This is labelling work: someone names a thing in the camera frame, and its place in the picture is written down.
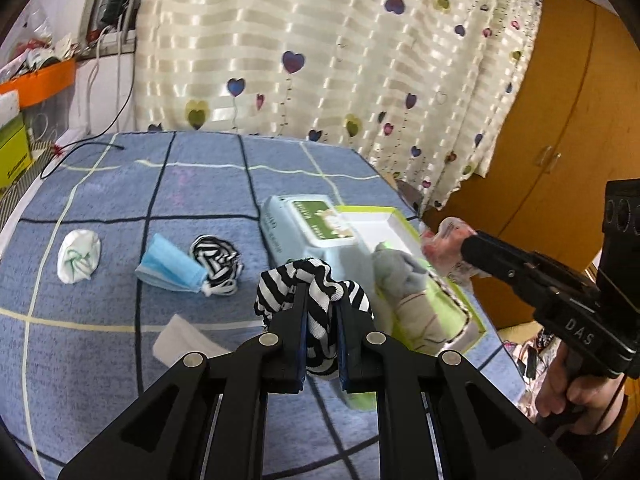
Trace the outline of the person right hand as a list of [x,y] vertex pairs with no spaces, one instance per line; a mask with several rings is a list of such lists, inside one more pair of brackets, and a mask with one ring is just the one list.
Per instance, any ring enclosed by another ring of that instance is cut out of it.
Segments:
[[570,379],[568,352],[570,348],[561,342],[536,397],[538,414],[541,417],[559,415],[567,404],[573,403],[585,411],[570,430],[574,434],[602,434],[620,414],[625,396],[625,377],[582,376]]

